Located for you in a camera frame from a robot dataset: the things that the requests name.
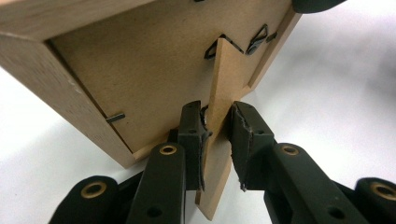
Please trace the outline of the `wooden picture frame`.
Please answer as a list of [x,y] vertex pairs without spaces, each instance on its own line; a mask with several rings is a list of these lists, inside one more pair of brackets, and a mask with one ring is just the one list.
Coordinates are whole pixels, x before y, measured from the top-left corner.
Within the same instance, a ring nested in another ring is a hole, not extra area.
[[219,95],[214,42],[243,95],[298,19],[291,0],[0,0],[0,66],[128,167]]

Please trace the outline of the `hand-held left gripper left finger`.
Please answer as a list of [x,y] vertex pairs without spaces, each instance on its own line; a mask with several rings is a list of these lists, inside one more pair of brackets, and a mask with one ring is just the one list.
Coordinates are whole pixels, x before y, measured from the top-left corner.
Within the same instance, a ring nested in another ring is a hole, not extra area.
[[186,190],[204,190],[203,154],[211,132],[205,126],[205,111],[200,101],[182,107],[177,142],[186,155]]

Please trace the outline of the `fibreboard frame stand leg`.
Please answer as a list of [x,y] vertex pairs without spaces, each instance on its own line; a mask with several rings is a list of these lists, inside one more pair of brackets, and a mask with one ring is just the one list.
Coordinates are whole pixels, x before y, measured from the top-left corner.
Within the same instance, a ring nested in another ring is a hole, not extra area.
[[206,127],[213,134],[208,138],[204,153],[205,189],[196,194],[195,203],[208,219],[216,214],[227,182],[232,159],[227,137],[229,110],[241,94],[243,77],[236,68],[241,63],[240,52],[225,38],[218,39]]

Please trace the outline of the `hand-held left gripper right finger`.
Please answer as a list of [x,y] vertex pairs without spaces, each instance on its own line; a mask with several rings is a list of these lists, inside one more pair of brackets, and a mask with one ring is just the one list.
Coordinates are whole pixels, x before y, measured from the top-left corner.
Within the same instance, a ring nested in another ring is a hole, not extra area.
[[264,156],[275,144],[275,135],[253,105],[233,103],[230,142],[240,189],[265,190]]

